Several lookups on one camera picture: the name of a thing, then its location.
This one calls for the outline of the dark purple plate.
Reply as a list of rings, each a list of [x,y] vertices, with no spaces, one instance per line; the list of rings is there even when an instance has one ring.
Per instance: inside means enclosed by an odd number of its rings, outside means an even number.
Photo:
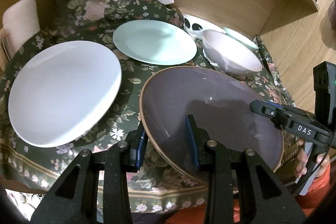
[[[152,75],[139,97],[142,124],[156,151],[181,174],[199,184],[207,175],[193,166],[185,118],[229,149],[254,149],[271,170],[280,165],[284,138],[268,118],[251,111],[260,96],[227,75],[199,67],[166,68]]]

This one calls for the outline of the pink bowl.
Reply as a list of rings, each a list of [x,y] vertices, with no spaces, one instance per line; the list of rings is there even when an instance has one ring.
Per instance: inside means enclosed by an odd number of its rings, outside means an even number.
[[[204,30],[202,42],[210,64],[227,75],[244,79],[263,69],[260,60],[251,50],[222,32]]]

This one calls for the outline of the mint green bowl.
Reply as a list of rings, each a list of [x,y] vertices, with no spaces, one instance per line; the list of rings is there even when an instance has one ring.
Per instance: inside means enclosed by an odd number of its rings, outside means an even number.
[[[240,32],[237,32],[235,30],[226,27],[224,27],[223,30],[228,36],[237,40],[242,45],[246,46],[249,50],[254,51],[258,49],[258,46],[254,42],[252,42],[252,40],[250,40]]]

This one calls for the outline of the white plate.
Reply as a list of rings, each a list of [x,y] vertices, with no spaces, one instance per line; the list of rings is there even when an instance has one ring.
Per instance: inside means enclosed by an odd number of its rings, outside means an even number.
[[[84,40],[41,51],[18,73],[8,100],[15,133],[35,147],[69,143],[108,111],[121,85],[112,50]]]

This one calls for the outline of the white bowl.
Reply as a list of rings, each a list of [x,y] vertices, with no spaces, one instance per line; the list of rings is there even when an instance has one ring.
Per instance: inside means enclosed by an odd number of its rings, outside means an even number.
[[[202,18],[192,16],[189,14],[182,14],[183,15],[183,26],[185,31],[195,39],[201,40],[202,39],[202,32],[204,30],[214,30],[221,33],[226,33],[222,28],[219,26],[206,21]]]

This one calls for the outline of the mint green plate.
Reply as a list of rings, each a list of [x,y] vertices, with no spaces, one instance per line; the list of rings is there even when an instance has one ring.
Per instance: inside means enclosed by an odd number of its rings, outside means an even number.
[[[153,65],[187,63],[197,54],[193,38],[179,27],[158,20],[132,20],[113,33],[116,48],[124,55]]]

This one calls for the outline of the pink striped curtain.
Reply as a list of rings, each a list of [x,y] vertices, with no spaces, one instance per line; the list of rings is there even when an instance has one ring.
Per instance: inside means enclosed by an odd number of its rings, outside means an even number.
[[[322,42],[335,56],[335,0],[332,0],[326,15],[319,25]]]

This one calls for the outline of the floral green cloth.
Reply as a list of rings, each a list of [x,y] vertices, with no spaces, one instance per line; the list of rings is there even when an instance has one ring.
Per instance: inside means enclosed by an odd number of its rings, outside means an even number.
[[[121,53],[112,39],[115,29],[136,19],[183,26],[178,10],[156,0],[61,0],[59,9],[62,16],[55,25],[25,42],[1,75],[1,175],[42,190],[49,190],[81,150],[104,151],[124,140],[139,124],[141,89],[162,67]],[[121,64],[120,92],[106,114],[83,136],[52,148],[34,147],[18,137],[10,124],[7,100],[11,86],[32,57],[71,40],[93,41],[113,51]],[[171,213],[203,205],[207,198],[204,186],[168,165],[152,144],[147,146],[140,171],[128,174],[127,185],[130,208],[135,213]]]

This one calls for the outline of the pink mug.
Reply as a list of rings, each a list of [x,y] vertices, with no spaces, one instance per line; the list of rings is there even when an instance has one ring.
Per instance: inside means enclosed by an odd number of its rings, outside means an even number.
[[[2,17],[1,70],[21,46],[40,31],[36,0],[20,0]]]

